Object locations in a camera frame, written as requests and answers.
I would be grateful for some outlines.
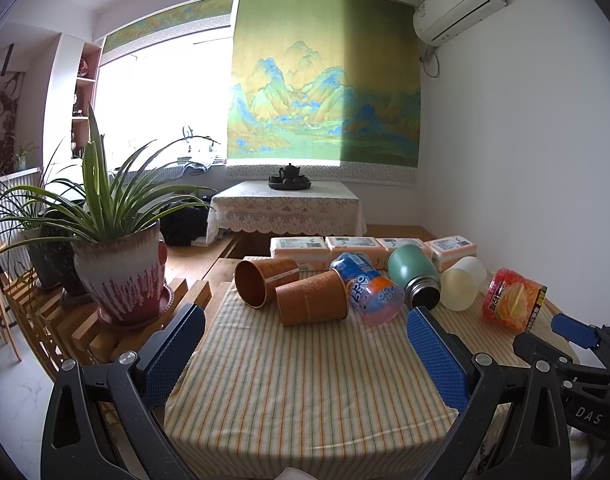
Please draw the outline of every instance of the white tile floor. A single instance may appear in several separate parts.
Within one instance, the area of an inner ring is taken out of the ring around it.
[[[41,439],[52,381],[18,328],[12,329],[23,360],[0,340],[0,443],[28,480],[40,480]]]

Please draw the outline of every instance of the mountain painting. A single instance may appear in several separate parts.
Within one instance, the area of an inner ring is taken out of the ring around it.
[[[412,16],[389,0],[240,0],[227,157],[415,168]]]

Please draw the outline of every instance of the cable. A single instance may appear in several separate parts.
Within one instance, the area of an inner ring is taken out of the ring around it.
[[[432,59],[432,56],[434,56],[434,58],[436,59],[436,75],[432,75],[429,72],[427,72],[427,62],[430,59]],[[435,46],[432,47],[432,46],[427,45],[427,47],[425,48],[425,53],[421,57],[420,61],[423,64],[423,72],[425,72],[429,77],[431,77],[432,79],[436,79],[440,75],[440,73],[441,73],[441,62],[438,59],[438,55],[436,54],[436,47]]]

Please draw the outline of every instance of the air conditioner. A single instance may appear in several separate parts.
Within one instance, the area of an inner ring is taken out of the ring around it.
[[[506,5],[505,0],[425,0],[414,13],[414,29],[422,41],[439,46]]]

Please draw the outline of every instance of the bright window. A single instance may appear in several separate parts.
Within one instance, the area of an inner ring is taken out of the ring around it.
[[[150,140],[164,146],[182,138],[184,126],[220,144],[210,153],[211,143],[205,140],[178,142],[156,160],[156,166],[181,156],[195,162],[213,158],[214,153],[226,158],[232,30],[164,41],[100,68],[95,112],[105,134],[109,168],[120,166]]]

